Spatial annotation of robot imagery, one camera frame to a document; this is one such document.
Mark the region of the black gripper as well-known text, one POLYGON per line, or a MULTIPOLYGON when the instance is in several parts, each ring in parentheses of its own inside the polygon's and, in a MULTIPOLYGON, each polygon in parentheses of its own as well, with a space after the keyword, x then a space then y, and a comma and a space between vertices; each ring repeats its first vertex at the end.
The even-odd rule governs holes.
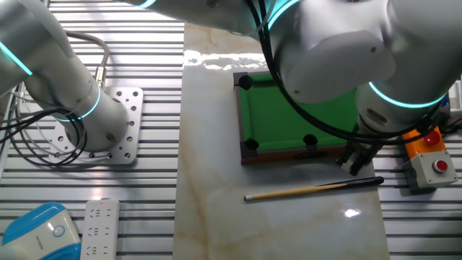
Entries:
POLYGON ((348 141, 346 143, 345 155, 340 157, 336 164, 345 172, 357 176, 365 166, 368 166, 374 156, 382 149, 379 143, 364 144, 348 141))

